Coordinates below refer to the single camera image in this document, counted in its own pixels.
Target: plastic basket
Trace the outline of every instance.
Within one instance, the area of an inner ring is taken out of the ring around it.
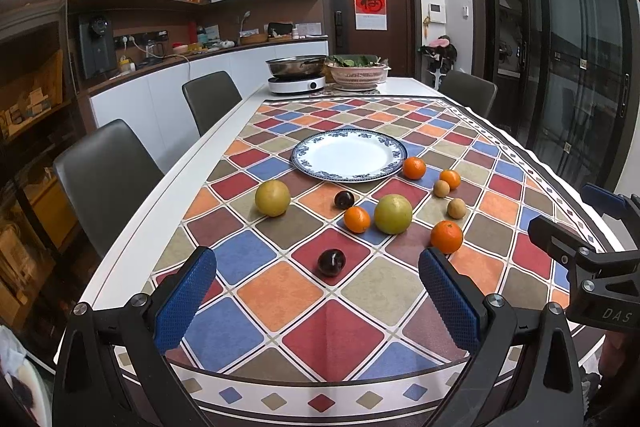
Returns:
[[[370,68],[341,68],[329,66],[331,76],[337,84],[344,87],[374,87],[386,73],[386,66],[374,66]]]

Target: chair backrest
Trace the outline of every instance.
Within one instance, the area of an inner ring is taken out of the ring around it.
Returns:
[[[449,71],[439,91],[460,105],[470,107],[478,116],[486,118],[494,105],[498,86],[462,71]]]
[[[124,121],[83,137],[53,168],[100,257],[162,179],[162,171]]]
[[[226,71],[216,71],[182,86],[200,136],[231,111],[242,96]]]

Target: red fu character poster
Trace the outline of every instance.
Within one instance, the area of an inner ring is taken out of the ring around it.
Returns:
[[[386,0],[354,0],[357,30],[386,30]]]

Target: white plate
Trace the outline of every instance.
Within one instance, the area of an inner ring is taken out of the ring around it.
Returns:
[[[300,171],[319,180],[369,182],[402,168],[407,152],[398,140],[366,129],[336,129],[302,140],[291,153]]]

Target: door handle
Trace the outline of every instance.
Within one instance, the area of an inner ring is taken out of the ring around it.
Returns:
[[[335,47],[341,48],[344,43],[342,40],[342,12],[334,12],[334,28],[335,28]]]
[[[625,116],[625,112],[626,112],[626,102],[628,100],[629,97],[629,74],[627,73],[624,76],[624,80],[622,82],[622,101],[620,103],[620,118],[622,118],[623,116]]]

